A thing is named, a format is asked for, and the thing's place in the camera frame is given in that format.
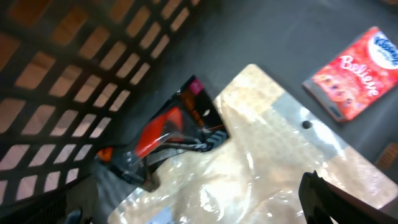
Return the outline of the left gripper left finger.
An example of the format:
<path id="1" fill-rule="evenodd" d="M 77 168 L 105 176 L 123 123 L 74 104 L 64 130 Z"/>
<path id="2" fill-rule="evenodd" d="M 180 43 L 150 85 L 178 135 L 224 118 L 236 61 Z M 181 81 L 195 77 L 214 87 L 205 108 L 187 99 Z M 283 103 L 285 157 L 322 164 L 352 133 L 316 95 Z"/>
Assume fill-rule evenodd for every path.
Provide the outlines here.
<path id="1" fill-rule="evenodd" d="M 1 224 L 89 223 L 93 184 L 75 183 L 1 209 Z"/>

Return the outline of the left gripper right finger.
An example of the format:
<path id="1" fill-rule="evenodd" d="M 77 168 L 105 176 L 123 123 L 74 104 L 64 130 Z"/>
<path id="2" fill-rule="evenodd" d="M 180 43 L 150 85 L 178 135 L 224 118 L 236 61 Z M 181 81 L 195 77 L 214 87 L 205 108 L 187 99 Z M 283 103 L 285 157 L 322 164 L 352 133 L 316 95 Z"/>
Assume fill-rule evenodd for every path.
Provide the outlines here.
<path id="1" fill-rule="evenodd" d="M 319 177 L 303 174 L 298 196 L 307 223 L 397 224 L 397 219 Z"/>

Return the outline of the beige plastic pouch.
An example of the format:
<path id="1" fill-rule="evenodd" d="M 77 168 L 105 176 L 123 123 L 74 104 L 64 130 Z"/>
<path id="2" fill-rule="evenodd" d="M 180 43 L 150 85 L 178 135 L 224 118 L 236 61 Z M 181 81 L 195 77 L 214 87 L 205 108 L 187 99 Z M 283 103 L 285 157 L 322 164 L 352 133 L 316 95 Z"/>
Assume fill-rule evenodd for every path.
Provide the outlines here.
<path id="1" fill-rule="evenodd" d="M 374 208 L 397 185 L 257 65 L 247 65 L 214 101 L 229 139 L 214 151 L 185 152 L 158 169 L 160 187 L 137 189 L 109 223 L 304 223 L 306 172 Z"/>

